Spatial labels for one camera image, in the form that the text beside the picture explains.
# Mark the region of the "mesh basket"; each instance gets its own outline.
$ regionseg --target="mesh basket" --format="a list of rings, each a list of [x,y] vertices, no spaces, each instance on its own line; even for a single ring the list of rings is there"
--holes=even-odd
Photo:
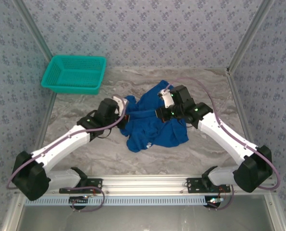
[[[56,93],[96,95],[103,79],[105,57],[56,55],[41,85]]]

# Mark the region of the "gray marble floor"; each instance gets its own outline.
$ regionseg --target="gray marble floor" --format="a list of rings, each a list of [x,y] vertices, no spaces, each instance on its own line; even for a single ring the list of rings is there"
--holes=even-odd
[[[54,141],[75,125],[101,100],[113,94],[134,95],[139,99],[160,80],[195,77],[211,92],[221,119],[243,135],[224,70],[203,69],[108,69],[98,95],[58,94],[49,121],[45,144]],[[194,100],[211,106],[210,100],[194,81],[184,80]],[[126,146],[127,137],[114,128],[106,139],[95,139],[59,162],[54,169],[80,167],[88,175],[117,174],[201,174],[214,165],[229,166],[234,161],[215,141],[195,128],[188,128],[189,141],[174,148],[153,145],[133,153]]]

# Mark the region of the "wire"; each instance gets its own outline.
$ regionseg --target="wire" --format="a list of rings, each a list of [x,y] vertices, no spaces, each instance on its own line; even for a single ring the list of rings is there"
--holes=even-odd
[[[107,138],[107,137],[111,134],[111,131],[112,131],[112,128],[110,129],[110,132],[108,133],[107,136],[105,136],[105,137],[97,136],[97,138],[99,138],[99,139],[105,139],[105,138]]]
[[[208,205],[214,207],[214,208],[210,208],[210,209],[218,211],[218,210],[223,210],[223,209],[226,209],[227,207],[229,207],[230,204],[233,202],[234,196],[235,196],[235,190],[234,190],[234,186],[233,185],[231,185],[231,190],[232,190],[231,197],[230,197],[228,203],[225,206],[223,206],[221,208],[218,208],[217,206],[215,206],[215,205],[213,205],[211,203],[207,203]]]
[[[120,116],[120,118],[118,120],[116,120],[114,123],[108,125],[108,126],[105,126],[105,127],[102,127],[102,128],[92,128],[92,129],[83,129],[83,130],[79,130],[79,131],[76,131],[74,133],[71,133],[70,135],[68,136],[65,136],[63,137],[62,139],[60,139],[59,141],[57,141],[56,143],[52,144],[49,148],[47,148],[46,150],[44,150],[42,153],[36,155],[35,157],[29,159],[28,161],[26,161],[24,164],[22,164],[21,166],[19,166],[13,173],[12,175],[9,177],[8,181],[7,181],[7,184],[6,184],[6,188],[7,189],[17,189],[16,187],[10,187],[10,183],[11,181],[13,180],[13,178],[27,165],[29,165],[30,163],[32,163],[34,160],[38,159],[39,157],[45,155],[48,151],[52,150],[53,148],[55,148],[57,145],[59,145],[60,143],[64,142],[65,140],[67,140],[68,138],[71,138],[72,136],[78,134],[78,133],[82,133],[82,132],[94,132],[94,131],[102,131],[102,130],[105,130],[105,129],[109,129],[109,128],[112,128],[114,127],[115,125],[117,125],[123,118],[124,118],[124,115],[125,115],[125,108],[126,108],[126,104],[124,103],[122,97],[120,97],[119,95],[113,95],[113,96],[116,96],[118,99],[120,99],[122,101],[122,104],[123,104],[123,112],[122,112],[122,115]]]
[[[100,209],[100,208],[102,208],[102,206],[103,206],[103,204],[104,204],[104,202],[105,202],[105,195],[104,195],[104,192],[102,191],[102,189],[100,189],[100,188],[98,188],[98,187],[94,187],[94,186],[86,186],[86,187],[77,187],[77,188],[65,188],[65,189],[67,189],[67,190],[81,190],[81,189],[92,189],[93,191],[94,190],[97,190],[98,192],[100,192],[101,194],[102,194],[102,196],[103,196],[103,198],[102,198],[102,201],[101,201],[101,203],[100,203],[100,205],[98,205],[96,208],[93,208],[93,209],[85,209],[85,210],[78,210],[78,209],[75,209],[75,203],[78,201],[78,200],[80,200],[80,199],[75,199],[74,201],[72,201],[72,209],[73,209],[73,211],[78,211],[78,212],[84,212],[84,213],[86,213],[86,212],[94,212],[94,211],[96,211],[96,210],[98,210],[98,209]]]
[[[258,188],[260,189],[264,189],[264,190],[274,190],[274,189],[277,189],[279,187],[279,185],[281,184],[281,177],[279,175],[279,172],[277,171],[276,167],[271,163],[270,160],[268,160],[264,155],[262,155],[260,152],[258,152],[257,150],[247,146],[246,143],[242,142],[241,140],[239,140],[237,137],[235,137],[234,135],[232,135],[222,124],[221,124],[221,120],[219,118],[219,115],[218,115],[218,112],[217,112],[217,109],[216,109],[216,106],[215,106],[215,103],[213,101],[213,98],[211,97],[209,91],[207,90],[207,88],[200,82],[198,81],[197,79],[195,78],[191,78],[191,77],[182,77],[182,78],[178,78],[176,79],[175,81],[173,81],[172,83],[170,83],[169,85],[167,85],[167,87],[164,89],[164,91],[167,91],[167,89],[172,85],[174,84],[175,82],[179,81],[179,80],[182,80],[182,79],[191,79],[195,82],[197,82],[204,90],[205,92],[207,93],[207,95],[209,96],[210,100],[211,100],[211,103],[212,103],[212,106],[213,106],[213,111],[214,111],[214,115],[215,115],[215,118],[216,118],[216,121],[218,123],[218,125],[222,128],[222,130],[228,135],[230,136],[233,140],[235,140],[236,142],[238,142],[239,144],[241,144],[242,146],[246,147],[247,149],[249,149],[250,151],[252,151],[253,153],[255,153],[256,155],[258,155],[261,159],[263,159],[271,168],[272,170],[274,171],[275,175],[276,175],[276,178],[277,178],[277,182],[276,184],[271,187],[271,188],[267,188],[267,187],[263,187],[263,186],[258,186]]]
[[[191,125],[191,126],[187,126],[187,125],[183,125],[182,123],[180,123],[180,121],[179,120],[177,120],[178,121],[178,123],[180,124],[180,125],[182,125],[183,127],[186,127],[186,128],[191,128],[191,127],[193,127],[193,125]]]
[[[219,186],[219,190],[224,192],[224,194],[225,194],[224,200],[225,200],[226,199],[226,192],[225,192],[225,190],[221,186]]]

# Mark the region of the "black bracket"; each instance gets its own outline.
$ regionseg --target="black bracket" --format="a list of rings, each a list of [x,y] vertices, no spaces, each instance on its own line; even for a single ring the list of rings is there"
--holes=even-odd
[[[230,193],[230,187],[226,185],[220,185],[207,189],[203,184],[202,178],[187,178],[187,192],[188,193]]]
[[[87,178],[87,175],[80,170],[77,167],[72,167],[71,168],[73,171],[75,171],[77,174],[79,174],[81,180],[79,183],[76,185],[76,188],[79,187],[88,187],[88,186],[93,186],[102,189],[102,183],[103,179],[101,178]],[[93,189],[82,189],[82,190],[71,190],[71,189],[60,189],[59,191],[61,194],[100,194],[98,190],[93,190]]]
[[[94,186],[94,187],[102,189],[102,184],[103,184],[103,179],[101,178],[87,178],[86,184],[80,187]],[[60,189],[59,192],[61,194],[91,194],[91,193],[100,194],[99,191],[92,190],[92,189],[82,189],[82,190]]]

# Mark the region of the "aluminum frame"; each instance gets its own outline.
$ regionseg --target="aluminum frame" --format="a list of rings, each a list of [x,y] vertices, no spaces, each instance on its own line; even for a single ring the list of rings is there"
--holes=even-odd
[[[33,35],[35,41],[43,52],[44,57],[49,62],[52,58],[50,49],[46,45],[41,33],[39,32],[35,22],[33,21],[28,9],[22,0],[12,0],[22,16],[24,22],[27,24],[31,34]],[[232,61],[229,65],[230,72],[232,73],[237,64],[242,59],[250,41],[254,37],[259,25],[262,23],[267,11],[274,0],[264,0],[260,6],[260,10],[255,16],[255,20],[249,26],[241,45],[237,49]],[[246,139],[252,141],[251,133],[247,125],[247,121],[244,116],[244,111],[242,103],[238,96],[236,86],[234,84],[233,78],[228,73],[228,82],[233,93],[233,98],[235,100],[237,110],[240,116],[241,124],[245,132]],[[41,148],[45,133],[47,130],[50,114],[52,112],[56,94],[52,93],[47,113],[45,115],[44,121],[41,126],[41,131],[36,142],[35,150]],[[188,177],[199,177],[199,176],[186,176],[186,175],[165,175],[165,176],[102,176],[103,190],[107,195],[187,195],[187,189],[184,186],[185,179]],[[274,184],[272,178],[268,179],[264,186],[268,187]],[[239,187],[235,187],[235,195],[245,195],[247,192],[242,191]],[[256,189],[253,193],[256,195],[264,195],[266,203],[268,205],[269,214],[271,216],[274,229],[276,231],[286,231],[286,219],[276,191],[266,192],[260,189]],[[57,192],[46,193],[45,195],[55,195],[59,196]],[[17,229],[21,212],[23,210],[25,201],[25,196],[20,192],[14,192],[14,196],[11,200],[8,212],[4,219],[2,226],[3,231],[14,231]]]

